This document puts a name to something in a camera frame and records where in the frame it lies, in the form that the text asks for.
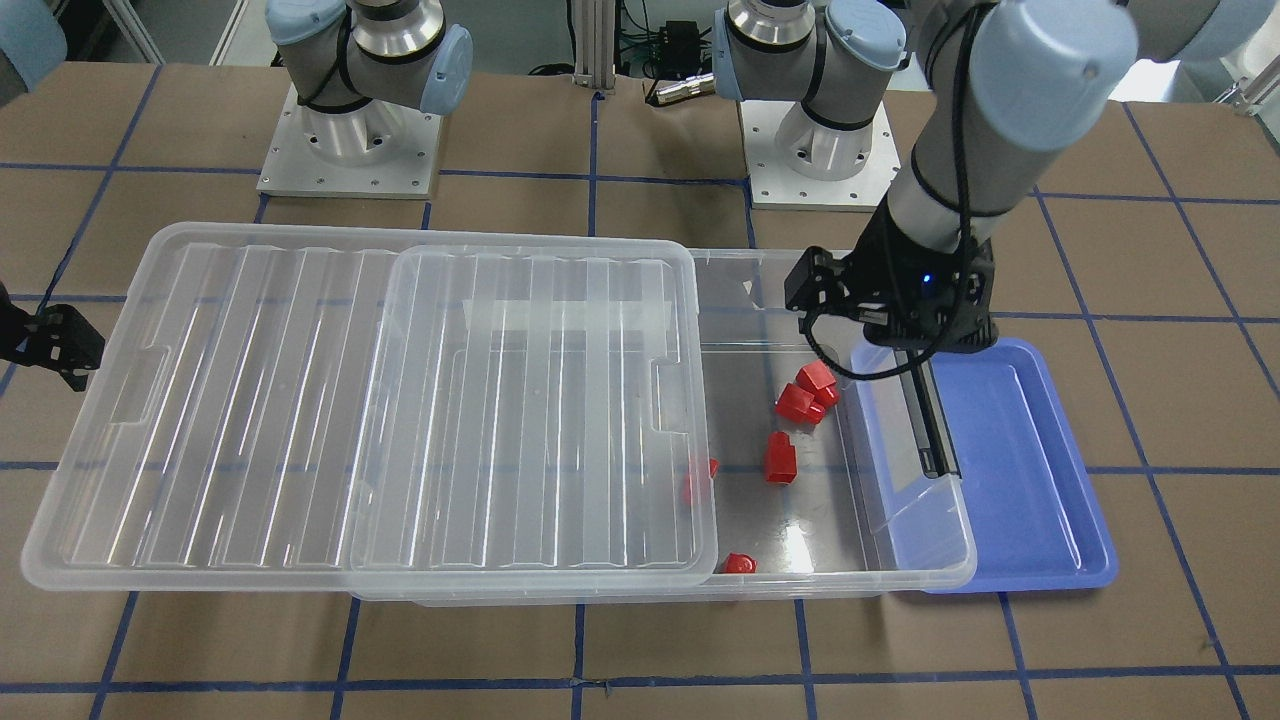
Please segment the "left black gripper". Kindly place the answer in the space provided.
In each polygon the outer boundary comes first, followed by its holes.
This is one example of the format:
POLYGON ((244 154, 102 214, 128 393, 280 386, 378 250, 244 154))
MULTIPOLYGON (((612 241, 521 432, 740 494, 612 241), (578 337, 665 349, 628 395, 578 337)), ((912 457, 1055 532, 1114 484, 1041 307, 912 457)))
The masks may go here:
MULTIPOLYGON (((938 336, 940 354, 977 354, 996 343, 989 314, 995 254, 988 240, 941 252, 911 241, 883 200, 846 256, 846 288, 858 304, 883 304, 867 338, 892 348, 927 350, 938 336)), ((934 370, 924 360, 900 377, 922 471, 931 479, 961 477, 934 370)))

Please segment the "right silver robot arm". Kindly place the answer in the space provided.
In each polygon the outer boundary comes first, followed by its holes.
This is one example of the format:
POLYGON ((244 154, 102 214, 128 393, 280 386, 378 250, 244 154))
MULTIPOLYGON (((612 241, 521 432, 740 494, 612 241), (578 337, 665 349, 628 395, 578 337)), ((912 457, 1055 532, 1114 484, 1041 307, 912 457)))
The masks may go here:
POLYGON ((316 118, 375 102, 448 117, 474 69, 474 37, 439 1, 269 1, 265 20, 296 91, 316 118))

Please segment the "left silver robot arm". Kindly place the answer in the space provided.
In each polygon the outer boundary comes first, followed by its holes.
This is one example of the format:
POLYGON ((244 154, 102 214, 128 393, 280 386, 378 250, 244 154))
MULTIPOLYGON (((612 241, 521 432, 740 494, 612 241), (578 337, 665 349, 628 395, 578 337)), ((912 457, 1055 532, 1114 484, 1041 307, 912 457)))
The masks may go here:
POLYGON ((822 378, 882 380, 996 347, 991 304, 1107 398, 1085 454, 1116 474, 1277 470, 1277 140, 1221 105, 1112 105, 1138 60, 1229 53, 1271 1, 901 1, 888 59, 832 3, 731 3, 730 96, 859 131, 914 46, 934 92, 845 258, 812 247, 786 307, 822 378))

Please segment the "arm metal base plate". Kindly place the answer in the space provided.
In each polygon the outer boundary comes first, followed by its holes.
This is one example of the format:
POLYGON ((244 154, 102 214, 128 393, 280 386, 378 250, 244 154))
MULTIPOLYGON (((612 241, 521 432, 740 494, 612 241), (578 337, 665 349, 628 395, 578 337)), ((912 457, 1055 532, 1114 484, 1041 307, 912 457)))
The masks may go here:
POLYGON ((749 100, 739 115, 755 208, 870 213, 902 165, 884 106, 854 131, 818 124, 799 102, 749 100))
POLYGON ((256 188, 271 197, 433 197, 447 118, 374 100, 346 114, 297 102, 289 88, 256 188))

